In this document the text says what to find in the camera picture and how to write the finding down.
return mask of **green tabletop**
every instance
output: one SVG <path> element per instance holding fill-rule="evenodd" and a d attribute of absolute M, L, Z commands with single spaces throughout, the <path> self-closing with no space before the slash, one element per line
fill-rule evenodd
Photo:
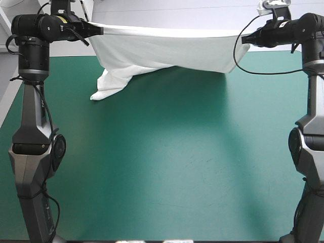
<path fill-rule="evenodd" d="M 248 53 L 244 67 L 284 71 L 301 54 Z M 278 240 L 303 189 L 287 146 L 307 110 L 307 76 L 171 67 L 90 101 L 96 57 L 51 58 L 46 97 L 67 153 L 49 193 L 59 235 L 74 240 Z M 27 239 L 8 158 L 22 89 L 0 129 L 0 239 Z"/>

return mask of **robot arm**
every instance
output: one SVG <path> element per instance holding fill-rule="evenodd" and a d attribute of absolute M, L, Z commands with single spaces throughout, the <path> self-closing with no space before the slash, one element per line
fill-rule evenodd
<path fill-rule="evenodd" d="M 9 149 L 16 188 L 31 243 L 65 242 L 56 234 L 47 193 L 46 180 L 53 177 L 65 154 L 65 139 L 57 134 L 44 95 L 44 80 L 49 76 L 49 47 L 55 41 L 81 40 L 103 34 L 76 16 L 72 0 L 52 0 L 51 15 L 18 15 L 12 23 L 19 52 L 19 75 L 24 81 L 21 126 L 14 134 Z"/>
<path fill-rule="evenodd" d="M 242 43 L 273 48 L 278 45 L 302 46 L 303 70 L 308 74 L 307 114 L 296 122 L 289 136 L 289 149 L 298 172 L 305 176 L 302 198 L 294 216 L 294 228 L 280 243 L 318 243 L 324 226 L 324 17 L 308 13 L 291 20 L 288 6 L 266 7 L 259 11 L 273 19 Z"/>

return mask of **white object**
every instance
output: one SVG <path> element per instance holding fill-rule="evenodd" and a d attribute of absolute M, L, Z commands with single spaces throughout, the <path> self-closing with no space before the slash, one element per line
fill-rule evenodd
<path fill-rule="evenodd" d="M 257 10 L 259 16 L 272 14 L 271 9 L 278 9 L 288 7 L 291 4 L 291 0 L 260 0 Z"/>
<path fill-rule="evenodd" d="M 122 90 L 134 75 L 181 66 L 229 73 L 234 67 L 233 47 L 239 31 L 162 29 L 101 25 L 104 35 L 91 37 L 100 64 L 98 92 L 101 100 Z M 237 60 L 250 45 L 237 45 Z"/>
<path fill-rule="evenodd" d="M 0 0 L 0 7 L 10 8 L 14 5 L 21 3 L 24 0 Z"/>
<path fill-rule="evenodd" d="M 194 243 L 192 239 L 172 239 L 172 240 L 165 240 L 163 243 Z"/>

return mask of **wire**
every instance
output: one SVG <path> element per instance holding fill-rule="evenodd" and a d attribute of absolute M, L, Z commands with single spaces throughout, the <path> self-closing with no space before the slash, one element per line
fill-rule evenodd
<path fill-rule="evenodd" d="M 303 69 L 297 69 L 297 70 L 293 70 L 293 71 L 287 71 L 287 72 L 252 72 L 252 71 L 248 71 L 244 68 L 242 68 L 239 64 L 238 61 L 236 60 L 236 47 L 237 47 L 237 43 L 239 38 L 241 37 L 242 33 L 260 16 L 255 17 L 254 19 L 252 19 L 246 27 L 244 27 L 244 29 L 239 33 L 238 37 L 236 38 L 235 41 L 235 45 L 234 45 L 234 50 L 233 50 L 233 58 L 234 58 L 234 62 L 236 64 L 236 66 L 241 69 L 244 72 L 250 73 L 250 74 L 256 74 L 256 75 L 282 75 L 282 74 L 290 74 L 290 73 L 295 73 L 295 72 L 302 72 L 302 71 L 310 71 L 315 73 L 316 75 L 319 75 L 321 78 L 324 79 L 324 76 L 321 74 L 318 74 L 315 70 L 310 69 L 310 68 L 303 68 Z"/>
<path fill-rule="evenodd" d="M 41 10 L 42 10 L 46 5 L 49 5 L 49 4 L 50 4 L 50 2 L 45 3 L 44 5 L 42 5 L 41 8 L 38 10 L 37 15 L 40 14 L 40 13 L 41 13 Z"/>
<path fill-rule="evenodd" d="M 36 86 L 36 85 L 33 85 L 33 87 L 35 88 L 35 90 L 37 91 L 37 93 L 39 94 L 43 104 L 44 104 L 44 107 L 46 109 L 46 112 L 47 112 L 47 116 L 49 117 L 49 122 L 50 122 L 50 126 L 51 126 L 51 163 L 50 163 L 50 166 L 49 166 L 49 170 L 47 171 L 47 174 L 44 178 L 44 181 L 42 183 L 42 190 L 43 190 L 43 195 L 47 198 L 49 198 L 50 200 L 52 200 L 56 206 L 57 206 L 57 219 L 56 219 L 56 223 L 55 223 L 55 226 L 54 226 L 54 231 L 50 237 L 50 240 L 49 242 L 52 242 L 55 235 L 56 235 L 56 229 L 57 229 L 57 226 L 59 224 L 59 221 L 60 221 L 60 215 L 61 215 L 61 208 L 60 208 L 60 204 L 58 203 L 58 201 L 56 199 L 54 199 L 53 197 L 51 197 L 50 195 L 47 194 L 47 189 L 46 189 L 46 181 L 48 179 L 48 176 L 50 174 L 50 171 L 51 171 L 51 168 L 53 167 L 53 160 L 52 160 L 52 157 L 53 157 L 53 152 L 54 152 L 54 128 L 53 128 L 53 120 L 52 120 L 52 115 L 50 113 L 50 110 L 49 110 L 49 107 L 47 105 L 47 102 L 46 102 L 46 99 L 44 97 L 44 95 L 41 93 L 41 91 L 39 90 L 39 88 Z"/>

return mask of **white wall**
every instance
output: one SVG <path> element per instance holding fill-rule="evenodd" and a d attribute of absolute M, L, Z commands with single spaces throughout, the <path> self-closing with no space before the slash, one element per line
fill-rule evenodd
<path fill-rule="evenodd" d="M 259 0 L 94 0 L 93 21 L 109 25 L 160 28 L 243 29 L 258 15 Z M 307 12 L 324 15 L 323 0 L 292 0 L 293 18 Z M 264 16 L 249 30 L 265 24 Z M 288 50 L 279 47 L 276 50 Z M 274 49 L 252 48 L 253 51 Z"/>

